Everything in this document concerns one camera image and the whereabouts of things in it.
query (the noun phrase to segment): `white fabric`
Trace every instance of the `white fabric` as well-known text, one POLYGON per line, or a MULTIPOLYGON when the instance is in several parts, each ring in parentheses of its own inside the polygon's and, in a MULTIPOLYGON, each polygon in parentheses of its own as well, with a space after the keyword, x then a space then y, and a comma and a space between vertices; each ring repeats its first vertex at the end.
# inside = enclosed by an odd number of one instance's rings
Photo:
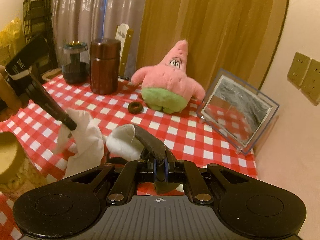
POLYGON ((106 145, 109 152, 127 161, 140 159, 143 145, 134 136, 135 128, 132 124, 118 126, 110 133, 106 145))
POLYGON ((77 153, 69 157, 63 178, 99 166, 104 156, 104 144, 106 142, 105 137, 87 111, 68 108, 66 112, 76 122, 77 128, 70 131, 62 124, 58 133, 57 146, 52 153, 58 154, 64 151, 70 133, 75 140, 77 153))

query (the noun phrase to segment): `curtain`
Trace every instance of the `curtain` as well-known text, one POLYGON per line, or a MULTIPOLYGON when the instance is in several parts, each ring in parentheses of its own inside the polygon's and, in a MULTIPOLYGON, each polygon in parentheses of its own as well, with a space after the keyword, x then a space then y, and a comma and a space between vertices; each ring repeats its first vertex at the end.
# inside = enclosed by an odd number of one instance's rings
POLYGON ((66 42, 84 41, 90 48, 103 36, 106 0, 52 0, 52 27, 58 64, 66 42))
POLYGON ((114 38, 118 25, 126 23, 133 29, 124 76, 131 77, 135 71, 140 28, 146 0, 107 0, 103 36, 114 38))
POLYGON ((205 89, 220 68, 252 78, 258 88, 263 74, 257 80, 252 70, 267 71, 286 6, 287 0, 146 0, 137 68, 159 63, 178 40, 186 39, 187 75, 205 89), (269 50, 263 47, 266 35, 269 50))

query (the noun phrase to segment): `red and white tablecloth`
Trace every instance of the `red and white tablecloth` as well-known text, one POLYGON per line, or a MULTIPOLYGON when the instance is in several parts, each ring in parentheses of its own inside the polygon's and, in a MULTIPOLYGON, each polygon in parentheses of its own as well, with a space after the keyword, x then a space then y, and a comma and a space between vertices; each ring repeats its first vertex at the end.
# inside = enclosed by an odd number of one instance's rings
MULTIPOLYGON (((62 75, 45 84, 46 90, 62 106, 90 111, 96 124, 104 135, 117 126, 135 123, 164 141, 177 159, 190 160, 198 167, 206 167, 208 163, 218 163, 235 171, 257 177, 254 156, 236 154, 236 150, 218 133, 204 123, 199 122, 196 109, 199 102, 191 100, 182 113, 168 115, 154 111, 143 103, 140 88, 120 80, 118 92, 113 95, 95 95, 90 85, 70 86, 62 75), (130 114, 127 106, 132 101, 141 101, 143 112, 130 114)), ((223 122, 223 112, 218 111, 223 122)), ((232 122, 239 130, 243 130, 241 118, 234 115, 232 122)), ((60 122, 54 120, 38 105, 30 102, 28 108, 0 123, 0 131, 11 131, 19 138, 31 160, 48 182, 61 179, 67 166, 68 157, 74 153, 53 155, 60 122)), ((155 195, 152 184, 142 184, 138 194, 155 195)), ((18 239, 18 231, 12 217, 13 202, 0 194, 0 239, 18 239)))

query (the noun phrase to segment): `plush toy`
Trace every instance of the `plush toy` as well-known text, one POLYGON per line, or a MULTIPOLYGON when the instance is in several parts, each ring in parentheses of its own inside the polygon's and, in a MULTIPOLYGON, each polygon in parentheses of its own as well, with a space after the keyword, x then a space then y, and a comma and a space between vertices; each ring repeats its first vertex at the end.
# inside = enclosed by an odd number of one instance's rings
POLYGON ((181 112, 192 96, 204 98, 203 87, 186 74, 187 56, 187 41, 178 41, 158 65, 134 73, 131 83, 142 83, 142 98, 151 109, 172 114, 181 112))

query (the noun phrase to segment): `brown ring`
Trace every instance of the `brown ring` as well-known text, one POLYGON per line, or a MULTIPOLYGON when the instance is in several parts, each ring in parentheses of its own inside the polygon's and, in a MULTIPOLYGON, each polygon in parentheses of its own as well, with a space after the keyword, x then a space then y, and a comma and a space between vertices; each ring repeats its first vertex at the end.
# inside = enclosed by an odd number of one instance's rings
POLYGON ((143 109, 143 106, 140 102, 138 101, 134 101, 134 102, 131 102, 129 105, 128 105, 128 111, 129 113, 131 114, 138 114, 141 112, 141 110, 143 109))

